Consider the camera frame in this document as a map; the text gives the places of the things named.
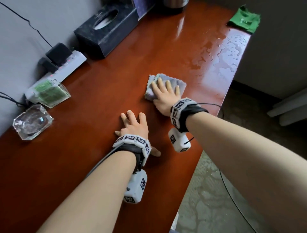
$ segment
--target green cloth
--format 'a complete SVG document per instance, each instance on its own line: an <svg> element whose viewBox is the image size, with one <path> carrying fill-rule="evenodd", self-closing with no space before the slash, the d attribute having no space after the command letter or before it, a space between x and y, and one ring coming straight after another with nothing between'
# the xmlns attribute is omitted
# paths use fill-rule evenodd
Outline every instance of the green cloth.
<svg viewBox="0 0 307 233"><path fill-rule="evenodd" d="M254 14L246 9L245 5L241 6L237 13L230 19L227 25L242 29L253 34L260 23L260 15Z"/></svg>

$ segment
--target power strip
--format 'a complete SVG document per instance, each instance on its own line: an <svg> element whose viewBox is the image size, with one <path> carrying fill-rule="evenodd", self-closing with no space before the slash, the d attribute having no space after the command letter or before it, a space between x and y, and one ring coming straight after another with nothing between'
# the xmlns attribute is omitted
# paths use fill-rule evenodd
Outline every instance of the power strip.
<svg viewBox="0 0 307 233"><path fill-rule="evenodd" d="M55 73L48 72L25 92L27 100L34 104L38 103L39 101L36 98L38 92L35 89L37 85L45 82L46 80L52 81L55 85L59 85L85 61L86 57L81 52L74 50L72 55L67 58L66 63L59 67Z"/></svg>

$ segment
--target forearm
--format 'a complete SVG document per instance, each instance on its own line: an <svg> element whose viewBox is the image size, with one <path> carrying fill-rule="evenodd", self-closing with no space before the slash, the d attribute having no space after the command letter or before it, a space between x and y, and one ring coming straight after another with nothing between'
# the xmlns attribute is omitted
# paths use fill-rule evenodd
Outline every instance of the forearm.
<svg viewBox="0 0 307 233"><path fill-rule="evenodd" d="M61 203L38 232L111 233L135 164L131 152L112 154Z"/></svg>
<svg viewBox="0 0 307 233"><path fill-rule="evenodd" d="M307 161L254 132L197 113L186 126L225 176L280 231L306 231Z"/></svg>

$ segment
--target cloth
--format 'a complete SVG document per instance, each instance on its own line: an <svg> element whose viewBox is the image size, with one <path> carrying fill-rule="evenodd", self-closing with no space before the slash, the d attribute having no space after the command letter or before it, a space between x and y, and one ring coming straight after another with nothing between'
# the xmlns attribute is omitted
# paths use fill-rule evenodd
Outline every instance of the cloth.
<svg viewBox="0 0 307 233"><path fill-rule="evenodd" d="M151 88L151 83L157 82L159 77L162 78L164 84L167 80L169 80L171 82L171 85L172 85L172 88L173 88L174 91L175 91L176 86L179 86L180 96L182 96L183 92L185 91L187 84L180 79L172 78L170 76L167 76L167 75L161 73L161 74L157 74L157 75L149 75L149 79L148 79L148 82L147 82L147 88L146 88L146 92L145 92L145 95L144 95L145 99L150 100L150 101L157 99L157 96L154 94L154 92Z"/></svg>
<svg viewBox="0 0 307 233"><path fill-rule="evenodd" d="M227 25L253 34L259 26L259 23L260 15L249 12L245 5L243 5L238 9L237 13L230 19Z"/></svg>

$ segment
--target black wrist strap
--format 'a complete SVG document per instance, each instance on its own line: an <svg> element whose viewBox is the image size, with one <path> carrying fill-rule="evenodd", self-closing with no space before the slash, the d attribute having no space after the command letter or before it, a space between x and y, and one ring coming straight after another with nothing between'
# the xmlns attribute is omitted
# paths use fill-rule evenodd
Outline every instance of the black wrist strap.
<svg viewBox="0 0 307 233"><path fill-rule="evenodd" d="M142 148L139 148L134 144L122 144L116 150L114 150L112 154L114 154L117 151L130 151L134 153L135 158L136 158L136 165L135 165L133 174L135 174L137 171L140 171L142 169L142 162L144 160Z"/></svg>
<svg viewBox="0 0 307 233"><path fill-rule="evenodd" d="M189 132L185 122L187 120L187 117L189 115L192 114L196 114L199 112L206 112L209 113L207 109L204 109L200 106L197 105L188 105L186 106L182 111L181 111L181 115L180 115L180 119L179 119L179 123L180 123L180 128L178 129L179 132L183 133L183 132Z"/></svg>

